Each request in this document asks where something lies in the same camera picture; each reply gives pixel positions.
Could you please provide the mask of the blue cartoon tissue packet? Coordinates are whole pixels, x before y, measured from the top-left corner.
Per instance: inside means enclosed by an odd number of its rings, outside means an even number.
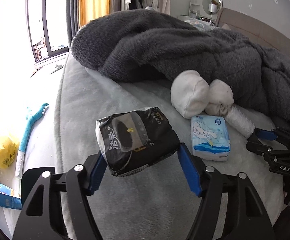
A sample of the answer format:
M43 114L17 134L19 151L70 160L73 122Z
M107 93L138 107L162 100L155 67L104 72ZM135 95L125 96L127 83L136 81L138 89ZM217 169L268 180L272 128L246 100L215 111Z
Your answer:
M191 136L193 155L205 160L227 161L231 145L223 117L193 116L191 118Z

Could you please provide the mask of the small bubble wrap roll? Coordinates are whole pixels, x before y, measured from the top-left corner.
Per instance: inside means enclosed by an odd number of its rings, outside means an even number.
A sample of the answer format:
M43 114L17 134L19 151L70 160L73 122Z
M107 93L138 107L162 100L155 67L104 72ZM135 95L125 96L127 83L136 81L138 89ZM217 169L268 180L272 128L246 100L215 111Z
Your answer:
M255 131L253 122L235 105L228 110L225 120L246 139Z

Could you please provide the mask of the black tissue packet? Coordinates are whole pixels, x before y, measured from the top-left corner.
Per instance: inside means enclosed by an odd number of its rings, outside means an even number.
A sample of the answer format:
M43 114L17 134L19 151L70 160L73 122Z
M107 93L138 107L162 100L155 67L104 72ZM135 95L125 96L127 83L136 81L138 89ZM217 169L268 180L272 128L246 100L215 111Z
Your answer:
M158 107L98 119L99 149L113 176L126 177L173 155L180 140Z

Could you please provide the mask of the white sock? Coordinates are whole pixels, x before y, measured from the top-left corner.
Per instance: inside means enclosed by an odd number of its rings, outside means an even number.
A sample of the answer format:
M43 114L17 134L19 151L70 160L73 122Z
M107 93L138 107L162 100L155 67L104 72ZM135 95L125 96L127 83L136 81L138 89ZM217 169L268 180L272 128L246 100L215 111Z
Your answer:
M185 119L200 114L208 104L208 83L195 70L179 74L170 89L172 106Z
M213 116L226 116L234 104L231 87L221 80L213 80L208 92L208 105L205 112Z

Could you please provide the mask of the dark teal trash bin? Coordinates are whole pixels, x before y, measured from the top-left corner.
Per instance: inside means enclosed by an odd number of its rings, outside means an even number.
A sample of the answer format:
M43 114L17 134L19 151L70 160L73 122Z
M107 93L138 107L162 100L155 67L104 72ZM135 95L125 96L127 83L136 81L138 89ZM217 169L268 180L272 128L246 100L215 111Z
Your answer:
M25 201L32 190L33 186L35 185L38 178L41 174L45 171L51 172L51 174L55 174L55 168L50 167L38 167L32 168L24 172L21 178L21 204L24 206Z

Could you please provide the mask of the light grey bed mattress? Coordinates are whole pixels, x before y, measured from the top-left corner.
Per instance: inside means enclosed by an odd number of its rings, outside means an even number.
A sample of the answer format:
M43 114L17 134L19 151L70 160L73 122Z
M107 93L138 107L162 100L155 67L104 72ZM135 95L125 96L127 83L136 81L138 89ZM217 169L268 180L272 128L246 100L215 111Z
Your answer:
M67 172L99 152L97 120L117 113L157 107L181 142L192 146L191 122L172 106L167 80L118 83L83 67L69 55L60 82L54 116L56 171ZM249 152L246 139L228 127L227 161L206 161L223 174L244 172L257 190L272 223L284 208L283 179L266 161ZM189 188L176 154L124 175L106 170L99 189L88 198L104 239L185 239L200 198Z

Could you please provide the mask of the yellow plastic bag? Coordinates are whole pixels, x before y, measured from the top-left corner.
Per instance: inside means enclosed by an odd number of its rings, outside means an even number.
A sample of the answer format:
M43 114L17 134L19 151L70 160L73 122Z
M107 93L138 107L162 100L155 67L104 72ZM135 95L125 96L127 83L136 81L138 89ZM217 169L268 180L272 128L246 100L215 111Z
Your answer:
M12 165L18 152L19 141L14 137L0 137L0 169L7 169Z

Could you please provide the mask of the beige bed headboard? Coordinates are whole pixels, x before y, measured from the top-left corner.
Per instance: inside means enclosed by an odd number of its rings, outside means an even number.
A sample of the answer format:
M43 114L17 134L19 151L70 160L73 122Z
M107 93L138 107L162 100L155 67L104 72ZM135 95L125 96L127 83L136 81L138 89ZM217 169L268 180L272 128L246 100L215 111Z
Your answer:
M216 26L224 25L247 36L261 46L275 48L290 57L290 39L271 26L241 12L223 8L218 13Z

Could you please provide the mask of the blue pet food bag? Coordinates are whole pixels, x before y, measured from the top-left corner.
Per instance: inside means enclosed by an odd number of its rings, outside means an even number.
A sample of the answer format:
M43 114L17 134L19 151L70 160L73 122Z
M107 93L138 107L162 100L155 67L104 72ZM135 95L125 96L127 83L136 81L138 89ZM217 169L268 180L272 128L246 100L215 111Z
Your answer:
M10 187L0 183L0 207L21 210L21 198L15 196L15 192Z

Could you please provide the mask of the dark grey fleece blanket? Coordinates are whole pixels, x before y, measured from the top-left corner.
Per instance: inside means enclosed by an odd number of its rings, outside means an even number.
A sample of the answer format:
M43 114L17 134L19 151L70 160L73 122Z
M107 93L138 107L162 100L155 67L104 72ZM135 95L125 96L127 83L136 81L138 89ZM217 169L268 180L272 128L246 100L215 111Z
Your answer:
M201 31L172 16L137 9L90 21L76 33L71 50L82 66L117 82L173 81L195 70L206 82L227 83L239 106L290 125L290 58L239 32Z

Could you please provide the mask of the round vanity mirror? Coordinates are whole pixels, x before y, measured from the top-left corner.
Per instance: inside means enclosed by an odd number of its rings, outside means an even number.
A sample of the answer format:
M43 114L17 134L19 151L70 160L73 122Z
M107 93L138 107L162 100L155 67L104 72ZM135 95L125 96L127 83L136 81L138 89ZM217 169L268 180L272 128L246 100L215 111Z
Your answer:
M210 23L217 19L217 13L223 6L223 0L202 0L204 12L208 15Z

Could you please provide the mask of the white dresser table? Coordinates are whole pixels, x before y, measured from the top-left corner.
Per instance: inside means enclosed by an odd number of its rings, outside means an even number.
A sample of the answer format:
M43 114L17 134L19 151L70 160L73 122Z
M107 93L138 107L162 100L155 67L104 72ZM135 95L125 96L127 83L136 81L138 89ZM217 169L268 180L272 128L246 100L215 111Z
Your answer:
M179 15L180 20L189 20L190 18L208 22L212 25L216 24L217 13L211 13L207 8L203 6L203 0L191 0L189 3L188 13L185 15Z

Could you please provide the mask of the grey curtain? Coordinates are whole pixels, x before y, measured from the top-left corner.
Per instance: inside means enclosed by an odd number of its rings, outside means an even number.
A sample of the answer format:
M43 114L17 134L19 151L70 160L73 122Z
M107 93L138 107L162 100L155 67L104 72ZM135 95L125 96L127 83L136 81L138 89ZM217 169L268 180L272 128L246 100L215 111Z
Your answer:
M78 0L66 0L66 26L69 48L76 35L78 27Z

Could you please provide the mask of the balcony glass door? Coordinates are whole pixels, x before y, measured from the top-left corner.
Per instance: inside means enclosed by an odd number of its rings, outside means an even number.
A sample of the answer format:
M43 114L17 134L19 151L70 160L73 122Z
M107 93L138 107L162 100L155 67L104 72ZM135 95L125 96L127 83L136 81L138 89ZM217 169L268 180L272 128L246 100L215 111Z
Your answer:
M26 14L36 63L68 51L66 0L26 0Z

